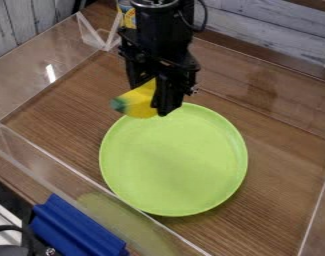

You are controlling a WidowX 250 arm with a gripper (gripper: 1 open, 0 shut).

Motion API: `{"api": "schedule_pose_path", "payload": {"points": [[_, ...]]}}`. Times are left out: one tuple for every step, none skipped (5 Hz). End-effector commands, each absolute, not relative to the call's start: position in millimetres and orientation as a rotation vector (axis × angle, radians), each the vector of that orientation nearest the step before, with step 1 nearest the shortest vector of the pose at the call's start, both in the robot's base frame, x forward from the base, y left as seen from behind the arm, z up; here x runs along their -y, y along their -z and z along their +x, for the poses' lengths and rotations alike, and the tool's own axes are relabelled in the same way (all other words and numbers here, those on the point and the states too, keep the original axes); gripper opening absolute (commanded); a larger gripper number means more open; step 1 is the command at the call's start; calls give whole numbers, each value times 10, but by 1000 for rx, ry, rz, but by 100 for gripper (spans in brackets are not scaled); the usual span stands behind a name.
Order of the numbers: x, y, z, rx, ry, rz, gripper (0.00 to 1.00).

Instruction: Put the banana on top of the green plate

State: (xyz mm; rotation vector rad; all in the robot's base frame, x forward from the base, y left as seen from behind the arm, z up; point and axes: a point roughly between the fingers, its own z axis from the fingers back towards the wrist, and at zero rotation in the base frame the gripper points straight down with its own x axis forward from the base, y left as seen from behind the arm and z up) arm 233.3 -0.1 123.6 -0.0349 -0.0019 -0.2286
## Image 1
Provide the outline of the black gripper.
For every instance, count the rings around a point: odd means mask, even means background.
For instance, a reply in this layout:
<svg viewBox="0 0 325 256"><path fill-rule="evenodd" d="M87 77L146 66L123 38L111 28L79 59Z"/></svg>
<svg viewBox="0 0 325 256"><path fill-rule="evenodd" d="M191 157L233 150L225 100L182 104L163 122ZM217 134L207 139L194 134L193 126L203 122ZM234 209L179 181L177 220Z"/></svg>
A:
<svg viewBox="0 0 325 256"><path fill-rule="evenodd" d="M157 76L151 107L161 117L182 106L195 91L199 64L189 52L193 40L194 0L130 0L135 29L122 26L119 54L126 61L130 88Z"/></svg>

